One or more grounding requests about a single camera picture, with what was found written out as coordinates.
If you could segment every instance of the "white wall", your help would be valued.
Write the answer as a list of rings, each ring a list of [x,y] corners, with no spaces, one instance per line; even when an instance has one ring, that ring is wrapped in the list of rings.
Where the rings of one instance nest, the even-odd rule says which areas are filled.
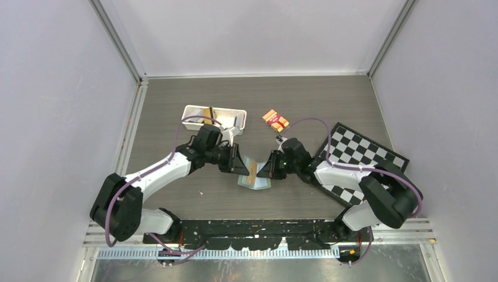
[[[498,2],[419,1],[374,77],[452,281],[498,275]]]
[[[0,280],[74,281],[136,84],[88,1],[0,9]]]
[[[149,76],[184,76],[367,72],[405,0],[106,2]]]

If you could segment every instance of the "white container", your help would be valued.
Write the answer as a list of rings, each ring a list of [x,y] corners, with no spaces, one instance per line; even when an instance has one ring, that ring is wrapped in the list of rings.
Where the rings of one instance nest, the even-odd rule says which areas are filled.
[[[181,119],[184,119],[188,116],[193,116],[193,115],[202,115],[200,112],[204,109],[207,109],[209,107],[205,106],[195,106],[195,105],[187,105],[185,106],[185,110],[183,110],[183,115],[181,116]],[[213,111],[216,113],[217,117],[216,120],[221,122],[224,128],[227,127],[232,127],[234,126],[234,123],[236,126],[240,128],[240,134],[244,132],[245,128],[245,119],[247,117],[247,112],[244,110],[235,110],[235,109],[225,109],[225,108],[213,108]],[[185,128],[188,130],[195,130],[198,131],[203,123],[198,123],[198,122],[182,122],[183,125],[185,125]]]

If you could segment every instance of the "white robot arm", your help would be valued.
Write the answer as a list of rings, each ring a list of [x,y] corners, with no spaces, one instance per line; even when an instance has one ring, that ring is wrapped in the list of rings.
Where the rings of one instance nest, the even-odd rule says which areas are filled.
[[[156,233],[171,239],[177,237],[181,228],[178,217],[166,209],[143,209],[143,202],[172,181],[193,173],[206,163],[218,165],[221,172],[249,175],[238,144],[233,142],[237,133],[237,127],[222,131],[214,125],[203,125],[191,143],[176,147],[169,162],[170,155],[125,177],[116,173],[109,175],[93,204],[90,218],[105,227],[106,215],[111,212],[109,233],[117,241],[125,241],[135,233]],[[111,199],[130,182],[133,184],[120,194],[109,211]]]
[[[258,177],[278,180],[295,173],[303,182],[326,192],[331,192],[334,186],[341,186],[365,195],[365,202],[347,207],[334,220],[339,238],[348,238],[362,228],[380,223],[398,229],[417,208],[418,196],[423,197],[399,168],[387,160],[374,166],[340,163],[334,167],[326,160],[313,159],[296,138],[277,136],[277,143],[278,150],[271,152]],[[418,195],[404,183],[379,172],[403,179],[414,187]]]

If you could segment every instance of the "purple cable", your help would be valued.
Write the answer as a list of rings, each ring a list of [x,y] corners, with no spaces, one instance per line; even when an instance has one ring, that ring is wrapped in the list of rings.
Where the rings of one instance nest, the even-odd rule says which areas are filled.
[[[326,157],[327,157],[327,163],[329,163],[330,165],[332,165],[332,163],[330,162],[329,160],[329,157],[330,157],[330,141],[332,140],[332,137],[330,135],[330,127],[328,127],[327,123],[323,120],[323,119],[320,119],[318,117],[305,117],[303,119],[300,119],[296,122],[293,122],[291,123],[289,126],[287,126],[280,134],[283,135],[288,129],[290,129],[291,127],[295,126],[296,124],[298,124],[299,122],[303,122],[305,120],[317,120],[321,123],[324,124],[325,128],[327,129],[327,136],[328,136],[328,145],[327,145],[327,153],[326,153]]]
[[[194,251],[192,251],[186,258],[183,258],[179,261],[175,261],[174,263],[171,263],[171,266],[177,266],[179,264],[182,264],[184,262],[186,262],[187,260],[189,260],[191,257],[195,256],[195,254],[197,254],[199,251],[201,251],[202,249],[204,249],[204,246],[201,246],[199,247],[198,249],[195,249]],[[163,253],[163,254],[170,254],[168,251],[160,251],[159,253]]]
[[[145,177],[153,172],[155,172],[156,170],[160,169],[161,167],[167,165],[169,162],[171,162],[171,160],[173,159],[173,156],[174,156],[174,151],[176,150],[176,146],[177,146],[177,142],[178,142],[178,131],[180,129],[180,126],[181,126],[181,123],[184,122],[185,120],[187,119],[191,119],[191,118],[203,118],[203,119],[209,119],[211,120],[212,122],[216,122],[218,123],[219,125],[221,125],[221,123],[215,119],[212,119],[208,116],[199,116],[199,115],[194,115],[194,116],[188,116],[188,117],[185,117],[183,118],[179,123],[178,123],[178,126],[176,127],[176,131],[174,133],[174,145],[173,145],[173,151],[171,152],[170,154],[170,157],[164,161],[163,163],[160,163],[158,164],[156,167],[153,167],[151,169],[149,169],[148,171],[142,173],[142,175],[140,177]],[[116,194],[112,197],[110,203],[109,203],[109,207],[107,208],[107,214],[106,214],[106,221],[105,221],[105,230],[106,230],[106,233],[105,233],[105,237],[106,237],[106,243],[109,247],[113,247],[117,240],[114,240],[114,242],[111,242],[110,241],[110,216],[111,216],[111,211],[112,211],[112,208],[114,208],[114,205],[117,201],[117,198],[121,195],[121,193],[123,193],[123,191],[128,188],[130,185],[132,185],[134,182],[138,181],[139,176],[136,176],[135,178],[133,178],[132,180],[130,180],[129,182],[127,182],[125,185],[123,185],[123,187],[121,187],[117,192]]]
[[[360,261],[362,261],[366,255],[370,252],[370,249],[372,248],[372,242],[374,241],[374,234],[372,232],[372,227],[369,226],[366,228],[367,232],[368,232],[368,235],[369,235],[369,239],[368,239],[368,246],[366,247],[366,250],[365,252],[363,253],[363,255],[361,255],[356,261],[352,262],[351,265],[354,266],[355,264],[359,263]]]
[[[411,215],[411,217],[415,217],[417,215],[420,214],[420,212],[422,211],[422,198],[420,197],[420,194],[419,192],[417,191],[417,189],[414,187],[414,185],[412,185],[411,183],[409,183],[408,181],[406,181],[405,179],[391,173],[391,172],[386,172],[384,170],[381,170],[381,169],[373,169],[373,168],[369,168],[369,167],[366,167],[366,168],[363,168],[363,169],[360,169],[359,167],[349,167],[349,166],[342,166],[340,164],[337,164],[337,163],[332,163],[329,158],[330,158],[330,146],[331,146],[331,142],[332,142],[332,136],[330,134],[330,129],[327,125],[327,123],[320,119],[320,118],[317,118],[317,117],[306,117],[306,118],[303,118],[303,119],[300,119],[292,124],[290,124],[287,128],[285,128],[281,134],[283,134],[284,132],[286,132],[289,128],[293,127],[294,125],[298,124],[299,122],[302,122],[302,121],[305,121],[305,120],[309,120],[309,119],[314,119],[314,120],[317,120],[321,123],[323,123],[327,129],[327,135],[328,135],[328,144],[327,144],[327,153],[325,155],[325,160],[326,162],[332,166],[332,167],[337,167],[338,169],[344,169],[344,170],[353,170],[353,171],[357,171],[357,172],[360,172],[362,170],[366,171],[366,172],[376,172],[376,173],[380,173],[380,174],[383,174],[383,175],[387,175],[389,177],[392,177],[398,181],[400,181],[401,183],[403,183],[404,185],[406,185],[408,188],[410,188],[410,190],[415,194],[415,197],[417,198],[417,210]],[[374,234],[372,232],[372,228],[369,226],[368,227],[368,231],[369,231],[369,234],[370,234],[370,239],[368,241],[368,247],[366,248],[363,256],[360,256],[359,259],[357,259],[357,261],[355,261],[354,263],[351,263],[351,265],[354,265],[356,263],[359,263],[360,261],[363,260],[363,258],[370,252],[370,249],[372,247],[372,242],[374,240]]]
[[[166,253],[170,253],[170,254],[175,254],[175,255],[181,255],[181,254],[195,254],[198,252],[198,250],[202,250],[204,248],[201,249],[196,249],[196,250],[193,250],[193,251],[175,251],[173,249],[171,249],[170,247],[168,247],[167,245],[165,245],[161,240],[159,240],[159,238],[157,238],[157,236],[154,234],[154,233],[148,233],[148,235],[150,237],[152,237],[154,240],[156,240],[161,246],[163,246],[163,248],[165,248],[166,250],[168,250]]]

